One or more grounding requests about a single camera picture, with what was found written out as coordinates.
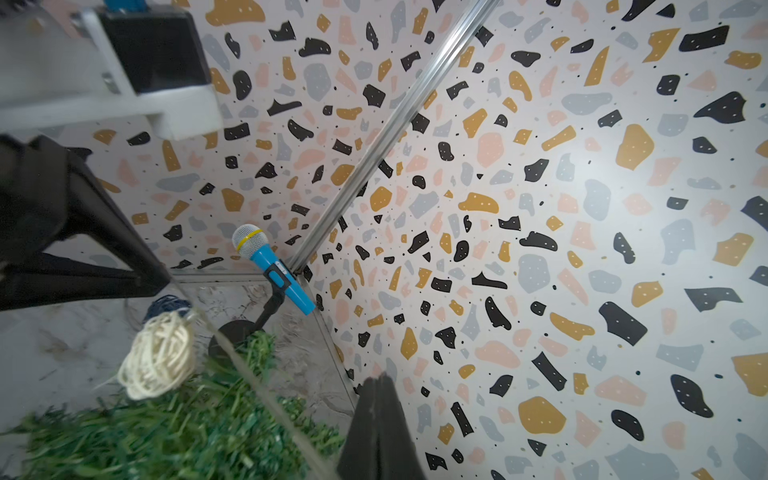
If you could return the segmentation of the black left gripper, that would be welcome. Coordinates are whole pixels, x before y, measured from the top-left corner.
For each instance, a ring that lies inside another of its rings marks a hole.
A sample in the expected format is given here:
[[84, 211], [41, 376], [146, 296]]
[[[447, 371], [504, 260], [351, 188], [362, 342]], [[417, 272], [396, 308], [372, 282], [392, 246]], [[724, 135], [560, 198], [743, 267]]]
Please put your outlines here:
[[[81, 300], [152, 297], [171, 281], [99, 182], [72, 173], [78, 156], [48, 137], [1, 136], [1, 309]], [[125, 270], [48, 254], [54, 242], [86, 235]]]

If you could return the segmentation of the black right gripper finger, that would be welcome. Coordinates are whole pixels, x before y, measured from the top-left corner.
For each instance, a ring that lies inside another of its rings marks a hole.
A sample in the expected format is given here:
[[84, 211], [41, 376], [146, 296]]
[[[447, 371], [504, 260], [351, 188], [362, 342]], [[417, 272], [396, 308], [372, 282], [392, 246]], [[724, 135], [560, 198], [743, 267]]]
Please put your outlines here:
[[423, 479], [415, 445], [391, 377], [368, 378], [341, 452], [337, 473], [342, 479]]

